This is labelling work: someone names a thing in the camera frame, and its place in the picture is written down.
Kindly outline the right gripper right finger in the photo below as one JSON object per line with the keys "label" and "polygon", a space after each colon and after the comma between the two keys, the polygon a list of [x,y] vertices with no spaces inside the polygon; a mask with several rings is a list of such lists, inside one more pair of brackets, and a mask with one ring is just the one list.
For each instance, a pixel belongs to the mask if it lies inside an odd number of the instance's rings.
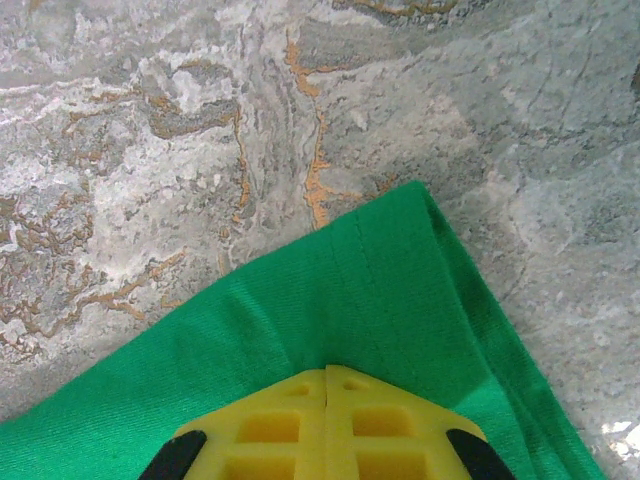
{"label": "right gripper right finger", "polygon": [[326,480],[516,480],[468,418],[344,366],[325,373]]}

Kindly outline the green t-shirt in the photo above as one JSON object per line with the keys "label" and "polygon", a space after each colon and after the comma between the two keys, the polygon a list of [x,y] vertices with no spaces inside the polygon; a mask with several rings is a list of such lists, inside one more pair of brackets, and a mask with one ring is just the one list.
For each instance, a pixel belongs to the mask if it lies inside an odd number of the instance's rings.
{"label": "green t-shirt", "polygon": [[418,182],[226,275],[1,424],[0,480],[135,480],[182,423],[328,364],[470,417],[517,480],[606,480]]}

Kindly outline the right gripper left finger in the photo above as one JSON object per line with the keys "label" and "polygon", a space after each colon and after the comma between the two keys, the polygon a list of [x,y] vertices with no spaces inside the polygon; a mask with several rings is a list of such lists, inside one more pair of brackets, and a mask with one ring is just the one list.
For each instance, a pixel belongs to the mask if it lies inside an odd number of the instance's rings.
{"label": "right gripper left finger", "polygon": [[325,407],[325,373],[299,373],[181,426],[142,480],[325,480]]}

